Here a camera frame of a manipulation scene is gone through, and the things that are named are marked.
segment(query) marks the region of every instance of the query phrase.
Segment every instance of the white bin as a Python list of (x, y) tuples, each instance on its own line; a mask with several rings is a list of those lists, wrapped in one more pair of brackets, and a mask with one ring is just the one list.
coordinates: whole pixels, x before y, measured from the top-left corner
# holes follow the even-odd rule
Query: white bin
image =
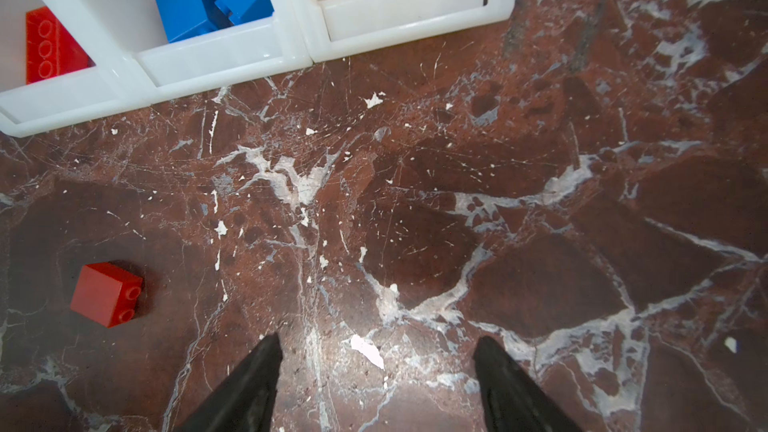
[(168, 43), (154, 0), (43, 0), (98, 64), (160, 102), (312, 64), (289, 0), (272, 17)]
[(26, 13), (42, 6), (42, 0), (0, 0), (0, 130), (28, 136), (148, 105), (102, 66), (25, 85)]
[(321, 62), (506, 20), (514, 0), (292, 0)]

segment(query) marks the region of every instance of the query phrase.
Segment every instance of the red block stud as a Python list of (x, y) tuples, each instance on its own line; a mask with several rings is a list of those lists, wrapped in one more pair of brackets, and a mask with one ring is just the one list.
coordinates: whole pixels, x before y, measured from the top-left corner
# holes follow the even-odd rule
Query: red block stud
[(70, 309), (106, 327), (134, 317), (143, 279), (108, 262), (84, 265)]
[(47, 8), (27, 12), (27, 84), (88, 67), (88, 54)]

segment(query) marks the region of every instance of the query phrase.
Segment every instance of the brown marble surface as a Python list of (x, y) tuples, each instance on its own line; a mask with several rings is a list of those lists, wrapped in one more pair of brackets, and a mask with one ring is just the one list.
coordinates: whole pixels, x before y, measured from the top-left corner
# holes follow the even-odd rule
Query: brown marble surface
[[(0, 138), (3, 429), (166, 432), (277, 331), (275, 431), (484, 430), (482, 334), (585, 430), (768, 430), (767, 41), (768, 0), (518, 0)], [(100, 261), (146, 281), (109, 330)]]

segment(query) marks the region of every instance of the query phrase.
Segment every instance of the plastic container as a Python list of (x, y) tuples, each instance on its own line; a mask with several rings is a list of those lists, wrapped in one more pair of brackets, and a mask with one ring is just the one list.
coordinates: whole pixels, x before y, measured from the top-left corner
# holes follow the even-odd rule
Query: plastic container
[(292, 0), (314, 61), (506, 20), (514, 0)]
[(97, 64), (160, 102), (312, 64), (289, 0), (272, 17), (168, 43), (154, 0), (43, 0)]
[(25, 14), (42, 0), (0, 0), (0, 130), (16, 137), (148, 105), (102, 66), (26, 85)]

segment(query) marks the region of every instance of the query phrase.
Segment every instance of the red block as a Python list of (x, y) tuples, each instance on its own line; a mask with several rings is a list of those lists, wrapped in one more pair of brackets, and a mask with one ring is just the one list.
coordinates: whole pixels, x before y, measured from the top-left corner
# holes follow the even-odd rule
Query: red block
[(27, 12), (27, 83), (88, 67), (88, 54), (47, 8)]
[(70, 309), (106, 327), (134, 317), (143, 279), (108, 262), (84, 265)]

